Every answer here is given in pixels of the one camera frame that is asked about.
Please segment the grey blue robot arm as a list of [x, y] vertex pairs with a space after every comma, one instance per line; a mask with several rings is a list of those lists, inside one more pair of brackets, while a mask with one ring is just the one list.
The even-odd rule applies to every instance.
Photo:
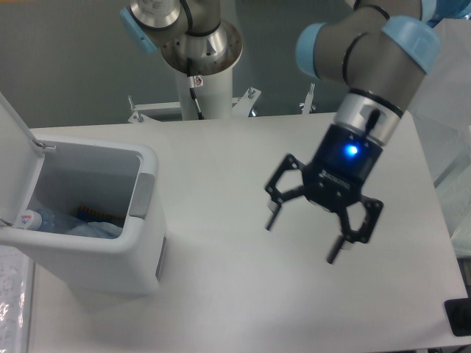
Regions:
[[[297, 40], [299, 69], [349, 91], [315, 155], [302, 163], [287, 154], [266, 183], [278, 215], [299, 197], [339, 217], [333, 263], [346, 243], [367, 243], [383, 209], [361, 190], [440, 50], [429, 27], [435, 1], [356, 1], [337, 24], [312, 24]], [[129, 36], [145, 52], [161, 50], [184, 77], [180, 106], [186, 119], [207, 120], [214, 98], [202, 86], [229, 68], [239, 51], [217, 1], [131, 1], [120, 12]]]

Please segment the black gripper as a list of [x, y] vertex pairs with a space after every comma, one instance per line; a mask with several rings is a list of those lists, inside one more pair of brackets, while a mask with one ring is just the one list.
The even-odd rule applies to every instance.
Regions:
[[[308, 201], [339, 217], [340, 235], [327, 255], [327, 263], [334, 263], [345, 243], [368, 243], [383, 202], [361, 196], [361, 189], [382, 151], [383, 148], [371, 140], [342, 126], [330, 125], [309, 164], [305, 166], [294, 155], [287, 154], [265, 184], [264, 190], [270, 197], [268, 208], [272, 212], [265, 229], [272, 229], [284, 202], [305, 195]], [[301, 171], [303, 185], [282, 192], [277, 183], [287, 171]], [[350, 227], [347, 207], [357, 202], [363, 206], [365, 217], [361, 226], [354, 230]]]

